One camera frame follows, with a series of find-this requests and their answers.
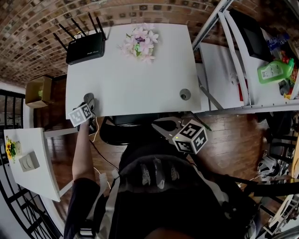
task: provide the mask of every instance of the white desk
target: white desk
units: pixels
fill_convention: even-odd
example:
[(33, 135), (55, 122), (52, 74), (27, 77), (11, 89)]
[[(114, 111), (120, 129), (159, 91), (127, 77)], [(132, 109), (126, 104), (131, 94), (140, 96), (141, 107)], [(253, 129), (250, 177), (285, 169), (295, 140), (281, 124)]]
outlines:
[[(156, 59), (152, 65), (126, 58), (117, 47), (135, 26), (104, 29), (108, 36), (104, 56), (68, 67), (67, 119), (68, 113), (89, 92), (98, 100), (96, 116), (201, 110), (201, 92), (187, 26), (155, 24), (159, 43), (155, 45)], [(187, 101), (179, 95), (184, 88), (191, 92)]]
[(18, 140), (21, 143), (22, 155), (34, 151), (39, 167), (31, 171), (23, 172), (19, 158), (15, 157), (15, 163), (9, 161), (14, 180), (22, 187), (37, 193), (43, 197), (60, 201), (60, 197), (71, 187), (72, 182), (59, 190), (53, 172), (51, 158), (46, 138), (71, 134), (77, 132), (76, 128), (44, 132), (42, 128), (8, 129), (4, 130), (4, 136)]

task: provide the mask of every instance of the brick ceiling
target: brick ceiling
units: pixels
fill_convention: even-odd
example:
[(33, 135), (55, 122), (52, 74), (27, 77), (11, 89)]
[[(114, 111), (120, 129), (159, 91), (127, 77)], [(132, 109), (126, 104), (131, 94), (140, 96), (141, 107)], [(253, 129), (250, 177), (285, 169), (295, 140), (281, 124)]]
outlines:
[[(87, 16), (98, 16), (104, 27), (141, 22), (186, 24), (193, 40), (219, 0), (0, 0), (0, 81), (25, 86), (40, 75), (67, 73), (66, 53), (53, 33), (67, 45), (78, 32), (92, 29)], [(230, 8), (254, 17), (271, 34), (288, 32), (299, 43), (299, 24), (283, 0), (235, 0)], [(215, 26), (205, 42), (226, 44)]]

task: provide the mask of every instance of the wifi router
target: wifi router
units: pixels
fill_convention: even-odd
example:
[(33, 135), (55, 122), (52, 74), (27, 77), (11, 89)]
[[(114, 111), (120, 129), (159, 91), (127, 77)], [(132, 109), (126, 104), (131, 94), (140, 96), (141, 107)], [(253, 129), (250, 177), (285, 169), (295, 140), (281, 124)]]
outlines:
[(95, 29), (95, 34), (86, 35), (86, 33), (81, 29), (81, 27), (75, 22), (74, 19), (71, 18), (76, 27), (81, 31), (84, 35), (81, 38), (76, 39), (67, 29), (65, 29), (61, 24), (59, 26), (71, 36), (73, 41), (71, 41), (68, 45), (68, 48), (62, 43), (59, 37), (53, 33), (55, 38), (59, 41), (59, 43), (63, 46), (63, 48), (67, 51), (66, 55), (66, 63), (69, 65), (74, 65), (80, 62), (96, 59), (104, 56), (105, 53), (105, 41), (107, 40), (105, 33), (103, 31), (102, 25), (99, 21), (99, 18), (96, 17), (98, 26), (100, 28), (100, 32), (98, 32), (96, 26), (94, 25), (93, 19), (88, 13), (88, 16), (93, 24)]

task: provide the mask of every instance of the plastic bottle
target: plastic bottle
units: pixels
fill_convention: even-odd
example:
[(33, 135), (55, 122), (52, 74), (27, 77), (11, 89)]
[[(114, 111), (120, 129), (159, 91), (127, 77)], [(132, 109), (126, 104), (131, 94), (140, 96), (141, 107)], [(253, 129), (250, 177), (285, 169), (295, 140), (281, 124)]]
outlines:
[(294, 59), (291, 58), (288, 64), (281, 61), (273, 61), (266, 66), (257, 69), (258, 79), (261, 84), (279, 82), (289, 78), (294, 69)]
[(284, 33), (269, 39), (267, 44), (269, 49), (273, 51), (274, 49), (284, 45), (289, 39), (290, 36), (287, 33)]

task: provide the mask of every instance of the yellow flower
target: yellow flower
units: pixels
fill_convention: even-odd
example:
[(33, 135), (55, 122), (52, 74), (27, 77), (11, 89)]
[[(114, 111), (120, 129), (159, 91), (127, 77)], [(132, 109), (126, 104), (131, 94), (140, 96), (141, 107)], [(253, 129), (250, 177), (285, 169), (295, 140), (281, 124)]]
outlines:
[(12, 159), (12, 156), (11, 156), (10, 152), (6, 151), (6, 153), (7, 153), (8, 159)]
[(10, 152), (10, 147), (6, 146), (5, 151), (6, 151), (6, 152)]
[(6, 143), (6, 148), (10, 149), (11, 144), (9, 142)]

